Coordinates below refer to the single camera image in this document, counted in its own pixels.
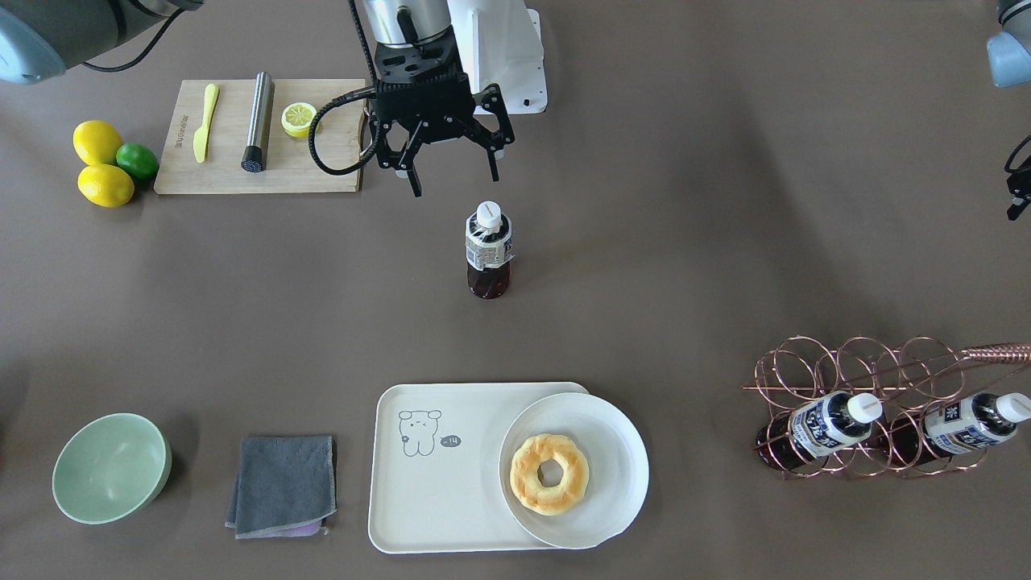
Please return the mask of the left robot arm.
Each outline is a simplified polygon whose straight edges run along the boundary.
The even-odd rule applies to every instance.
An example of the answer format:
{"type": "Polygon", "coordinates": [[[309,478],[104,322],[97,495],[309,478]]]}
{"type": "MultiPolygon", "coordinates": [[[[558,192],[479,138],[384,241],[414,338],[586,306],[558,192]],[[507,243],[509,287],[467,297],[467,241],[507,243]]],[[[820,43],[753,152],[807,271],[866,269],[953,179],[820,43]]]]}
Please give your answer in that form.
{"type": "MultiPolygon", "coordinates": [[[[1001,31],[986,44],[994,86],[999,88],[1028,84],[1030,81],[1030,2],[998,1],[996,15],[1001,31]]],[[[1027,147],[1027,136],[1013,148],[1003,165],[1008,173],[1012,202],[1008,220],[1015,221],[1026,212],[1030,203],[1030,158],[1015,165],[1017,155],[1027,147]]]]}

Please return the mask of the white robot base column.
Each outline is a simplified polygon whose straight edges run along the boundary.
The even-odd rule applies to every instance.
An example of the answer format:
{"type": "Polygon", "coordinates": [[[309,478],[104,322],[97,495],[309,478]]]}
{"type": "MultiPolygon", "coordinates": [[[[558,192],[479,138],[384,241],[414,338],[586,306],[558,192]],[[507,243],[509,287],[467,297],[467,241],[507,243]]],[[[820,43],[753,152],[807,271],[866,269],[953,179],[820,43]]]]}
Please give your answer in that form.
{"type": "Polygon", "coordinates": [[[500,87],[509,114],[548,106],[539,14],[524,1],[448,1],[450,22],[474,94],[500,87]]]}

